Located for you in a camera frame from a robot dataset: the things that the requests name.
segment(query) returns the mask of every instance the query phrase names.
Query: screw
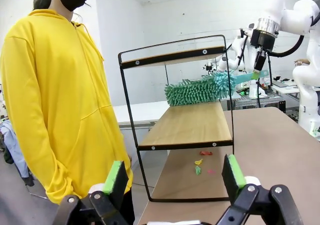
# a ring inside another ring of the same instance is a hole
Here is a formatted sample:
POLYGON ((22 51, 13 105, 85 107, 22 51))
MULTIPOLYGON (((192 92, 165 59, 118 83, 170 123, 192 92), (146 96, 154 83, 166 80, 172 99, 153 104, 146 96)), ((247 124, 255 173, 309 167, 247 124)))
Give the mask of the screw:
POLYGON ((254 190, 256 190, 254 186, 249 186, 249 187, 248 187, 248 191, 249 191, 249 192, 253 192, 254 190))
POLYGON ((274 191, 275 191, 277 194, 279 194, 279 193, 282 192, 282 188, 281 188, 281 187, 277 187, 274 191))

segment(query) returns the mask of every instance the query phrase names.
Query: yellow hoodie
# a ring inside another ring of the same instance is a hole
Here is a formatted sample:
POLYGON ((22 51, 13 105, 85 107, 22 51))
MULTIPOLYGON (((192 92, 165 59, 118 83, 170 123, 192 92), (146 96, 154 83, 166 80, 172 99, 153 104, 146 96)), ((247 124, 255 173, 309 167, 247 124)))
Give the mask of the yellow hoodie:
POLYGON ((7 34, 1 76, 28 167, 49 199, 85 197, 115 160, 133 173, 107 89, 103 59, 83 24, 35 10, 7 34))

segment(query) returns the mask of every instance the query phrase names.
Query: dark hair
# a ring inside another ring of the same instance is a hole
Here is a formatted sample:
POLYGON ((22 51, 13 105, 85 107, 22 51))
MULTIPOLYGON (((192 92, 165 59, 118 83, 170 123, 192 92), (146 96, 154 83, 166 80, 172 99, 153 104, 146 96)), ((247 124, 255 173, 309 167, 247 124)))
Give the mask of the dark hair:
POLYGON ((51 0, 33 0, 33 10, 35 9, 48 9, 51 0))

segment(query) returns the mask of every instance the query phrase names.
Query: gray floor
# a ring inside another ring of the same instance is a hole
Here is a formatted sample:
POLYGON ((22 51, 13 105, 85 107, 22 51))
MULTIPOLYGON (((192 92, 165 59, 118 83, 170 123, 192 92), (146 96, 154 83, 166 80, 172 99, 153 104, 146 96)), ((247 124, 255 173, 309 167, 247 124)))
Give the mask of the gray floor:
MULTIPOLYGON (((167 158, 167 151, 148 151, 143 158, 150 192, 156 185, 167 158)), ((133 206, 137 224, 148 202, 143 186, 140 166, 134 169, 132 186, 133 206)), ((43 195, 43 188, 37 184, 30 189, 33 193, 43 195)), ((31 196, 14 165, 5 163, 0 153, 0 224, 1 225, 51 225, 57 206, 48 200, 31 196)))

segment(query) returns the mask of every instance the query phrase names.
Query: hoodie sleeve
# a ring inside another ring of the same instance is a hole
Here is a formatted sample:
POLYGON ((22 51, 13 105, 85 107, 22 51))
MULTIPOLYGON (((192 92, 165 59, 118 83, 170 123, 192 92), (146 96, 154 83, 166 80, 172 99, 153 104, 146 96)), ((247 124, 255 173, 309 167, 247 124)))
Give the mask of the hoodie sleeve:
POLYGON ((68 170, 56 159, 50 146, 34 51, 27 40, 5 39, 0 69, 8 116, 29 169, 53 203, 60 203, 66 195, 77 195, 68 170))

